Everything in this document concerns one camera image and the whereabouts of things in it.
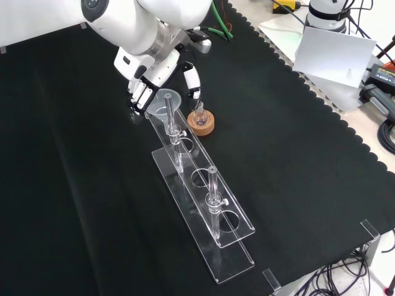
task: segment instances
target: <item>wooden base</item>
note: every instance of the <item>wooden base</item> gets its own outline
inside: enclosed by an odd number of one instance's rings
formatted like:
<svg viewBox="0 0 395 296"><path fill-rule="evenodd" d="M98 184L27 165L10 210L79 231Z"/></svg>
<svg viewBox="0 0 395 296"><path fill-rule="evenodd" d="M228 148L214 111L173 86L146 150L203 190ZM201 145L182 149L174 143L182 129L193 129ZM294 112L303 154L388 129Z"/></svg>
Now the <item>wooden base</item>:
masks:
<svg viewBox="0 0 395 296"><path fill-rule="evenodd" d="M190 125L196 136L206 136L214 130L214 115L212 115L210 111L205 111L210 118L209 123L206 125L196 125L193 123L192 116L194 112L188 115L188 124Z"/></svg>

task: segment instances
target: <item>metal bracket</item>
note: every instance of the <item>metal bracket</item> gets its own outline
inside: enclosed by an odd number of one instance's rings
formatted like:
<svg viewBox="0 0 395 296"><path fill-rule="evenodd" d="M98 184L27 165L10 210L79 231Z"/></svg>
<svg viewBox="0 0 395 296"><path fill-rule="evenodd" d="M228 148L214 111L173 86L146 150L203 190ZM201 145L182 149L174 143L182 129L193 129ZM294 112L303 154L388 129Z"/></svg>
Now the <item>metal bracket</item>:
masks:
<svg viewBox="0 0 395 296"><path fill-rule="evenodd" d="M281 289L280 283L277 281L270 268L263 270L262 273L264 274L270 286L273 288L272 295L275 295Z"/></svg>
<svg viewBox="0 0 395 296"><path fill-rule="evenodd" d="M366 254L366 262L369 267L371 267L373 263L373 259L377 253L378 244L380 243L380 233L369 223L368 220L363 220L360 223L365 230L372 236L372 240L364 245L363 251Z"/></svg>

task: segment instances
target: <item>yellow object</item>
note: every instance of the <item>yellow object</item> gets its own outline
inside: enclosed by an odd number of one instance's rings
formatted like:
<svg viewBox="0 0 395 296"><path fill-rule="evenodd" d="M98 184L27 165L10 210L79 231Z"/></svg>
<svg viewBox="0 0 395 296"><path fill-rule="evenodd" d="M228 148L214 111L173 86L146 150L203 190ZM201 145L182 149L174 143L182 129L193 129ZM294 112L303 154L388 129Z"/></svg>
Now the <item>yellow object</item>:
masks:
<svg viewBox="0 0 395 296"><path fill-rule="evenodd" d="M296 8L296 1L288 1L288 0L277 0L278 3L284 5L290 11L294 12ZM282 9L277 3L273 2L273 13L274 14L286 14L286 11Z"/></svg>

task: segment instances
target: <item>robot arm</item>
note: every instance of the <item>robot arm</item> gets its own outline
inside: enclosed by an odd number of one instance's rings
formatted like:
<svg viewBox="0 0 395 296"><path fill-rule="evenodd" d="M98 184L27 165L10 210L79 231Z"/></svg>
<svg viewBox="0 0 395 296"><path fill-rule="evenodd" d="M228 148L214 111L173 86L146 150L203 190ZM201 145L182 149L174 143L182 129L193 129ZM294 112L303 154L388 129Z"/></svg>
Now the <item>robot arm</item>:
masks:
<svg viewBox="0 0 395 296"><path fill-rule="evenodd" d="M114 65L129 80L130 108L143 115L157 90L177 69L179 45L193 43L183 29L198 26L211 0L81 0L89 25L120 47ZM205 36L198 49L206 53L211 42ZM200 98L195 67L183 64L188 96Z"/></svg>

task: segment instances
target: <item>green cable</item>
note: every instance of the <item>green cable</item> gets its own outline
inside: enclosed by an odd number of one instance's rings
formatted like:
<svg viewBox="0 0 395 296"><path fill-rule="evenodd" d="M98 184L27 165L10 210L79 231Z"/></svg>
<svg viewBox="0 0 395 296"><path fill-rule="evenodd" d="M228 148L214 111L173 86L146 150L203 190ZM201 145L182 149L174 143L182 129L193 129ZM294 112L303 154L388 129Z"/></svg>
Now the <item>green cable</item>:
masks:
<svg viewBox="0 0 395 296"><path fill-rule="evenodd" d="M218 14L217 8L215 7L215 4L214 4L214 0L211 2L211 9L215 15L215 18L218 20L218 23L220 23L221 28L225 31L225 33L229 36L229 38L232 39L233 35L228 31L227 26L225 26L220 15Z"/></svg>
<svg viewBox="0 0 395 296"><path fill-rule="evenodd" d="M223 32L221 32L220 30L216 30L216 29L213 29L213 28L207 28L207 29L208 29L209 32L213 32L215 34L218 34L218 35L220 35L221 37L223 37L225 39L227 38L225 36L225 34L223 34Z"/></svg>

